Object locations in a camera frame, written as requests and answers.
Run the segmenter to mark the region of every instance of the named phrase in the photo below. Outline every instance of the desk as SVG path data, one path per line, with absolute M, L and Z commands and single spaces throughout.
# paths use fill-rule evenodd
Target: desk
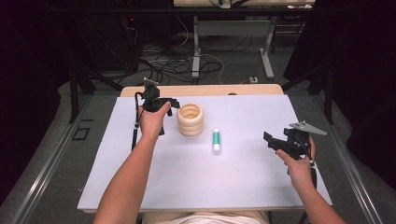
M 130 153 L 134 97 L 128 96 L 142 90 L 126 88 L 118 98 L 78 209 L 96 211 L 108 182 Z M 278 85 L 160 90 L 162 96 L 176 96 L 181 105 L 200 105 L 205 129 L 188 137 L 178 132 L 176 116 L 164 119 L 165 135 L 160 136 L 154 150 L 141 212 L 303 208 L 286 174 L 287 167 L 262 139 L 264 131 L 285 139 L 283 129 L 297 121 L 288 96 Z M 238 95 L 227 96 L 230 92 Z M 215 127 L 221 135 L 219 155 L 212 153 Z M 318 191 L 332 203 L 320 173 Z
M 280 7 L 288 5 L 313 5 L 315 0 L 249 0 L 241 7 Z M 209 0 L 175 0 L 175 7 L 215 7 Z M 192 63 L 192 78 L 199 77 L 200 35 L 255 35 L 265 36 L 264 48 L 260 49 L 262 64 L 268 79 L 274 78 L 274 72 L 268 58 L 272 37 L 276 27 L 276 17 L 269 21 L 198 21 L 194 17 L 194 60 Z

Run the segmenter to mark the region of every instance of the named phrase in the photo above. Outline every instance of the forearm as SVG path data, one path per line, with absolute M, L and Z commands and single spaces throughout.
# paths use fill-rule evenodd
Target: forearm
M 314 186 L 297 190 L 311 223 L 345 223 L 329 206 Z
M 94 223 L 134 223 L 143 201 L 156 139 L 141 138 L 110 181 Z

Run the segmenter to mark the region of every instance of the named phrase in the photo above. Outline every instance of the black curtain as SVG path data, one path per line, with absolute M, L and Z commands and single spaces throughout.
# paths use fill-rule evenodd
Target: black curtain
M 0 203 L 34 155 L 60 103 L 67 66 L 35 1 L 0 7 Z
M 391 0 L 322 0 L 317 7 L 346 7 L 349 12 L 309 18 L 284 77 L 293 81 L 333 54 L 333 99 L 352 125 L 346 145 L 396 188 L 396 140 L 392 134 L 396 127 L 394 4 Z

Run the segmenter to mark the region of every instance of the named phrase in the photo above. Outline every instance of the glue stick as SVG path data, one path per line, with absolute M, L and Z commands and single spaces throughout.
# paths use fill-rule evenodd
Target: glue stick
M 213 152 L 220 153 L 220 133 L 219 133 L 219 129 L 213 130 Z

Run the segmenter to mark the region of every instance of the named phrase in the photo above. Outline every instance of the metal frame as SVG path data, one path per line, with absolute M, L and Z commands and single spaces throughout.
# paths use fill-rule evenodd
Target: metal frame
M 384 223 L 381 216 L 375 209 L 370 195 L 361 180 L 361 174 L 355 166 L 355 163 L 351 159 L 347 147 L 343 144 L 334 126 L 329 123 L 327 118 L 322 113 L 323 103 L 319 99 L 319 96 L 311 96 L 316 110 L 320 114 L 320 118 L 326 127 L 329 129 L 330 136 L 335 143 L 335 152 L 337 153 L 338 159 L 340 160 L 341 166 L 344 169 L 344 173 L 349 181 L 350 186 L 355 192 L 356 199 L 361 205 L 361 210 L 363 211 L 366 219 L 371 224 Z
M 240 16 L 341 16 L 348 12 L 347 6 L 342 9 L 321 8 L 166 8 L 166 9 L 79 9 L 48 7 L 49 13 L 57 15 L 129 15 L 139 17 L 152 16 L 210 16 L 210 17 L 240 17 Z
M 89 104 L 92 101 L 92 95 L 85 95 L 80 106 L 81 113 L 78 114 L 77 120 L 81 118 L 83 112 L 88 108 Z M 33 214 L 35 207 L 37 206 L 38 202 L 40 201 L 41 196 L 43 195 L 44 191 L 47 188 L 53 174 L 58 167 L 58 164 L 61 162 L 62 156 L 66 151 L 66 147 L 70 142 L 70 139 L 73 135 L 73 132 L 77 129 L 78 123 L 74 122 L 69 124 L 64 131 L 64 135 L 62 136 L 58 146 L 53 151 L 52 155 L 49 157 L 47 162 L 44 164 L 43 168 L 41 169 L 40 174 L 38 175 L 35 183 L 29 190 L 29 193 L 26 195 L 25 199 L 23 200 L 22 205 L 18 209 L 14 219 L 12 220 L 12 224 L 21 224 L 21 223 L 28 223 L 30 216 Z
M 200 35 L 241 35 L 249 34 L 265 36 L 264 48 L 260 49 L 262 64 L 268 79 L 274 79 L 274 72 L 268 58 L 271 41 L 276 26 L 276 17 L 270 21 L 198 21 L 194 16 L 194 59 L 192 63 L 192 78 L 199 78 L 201 49 Z

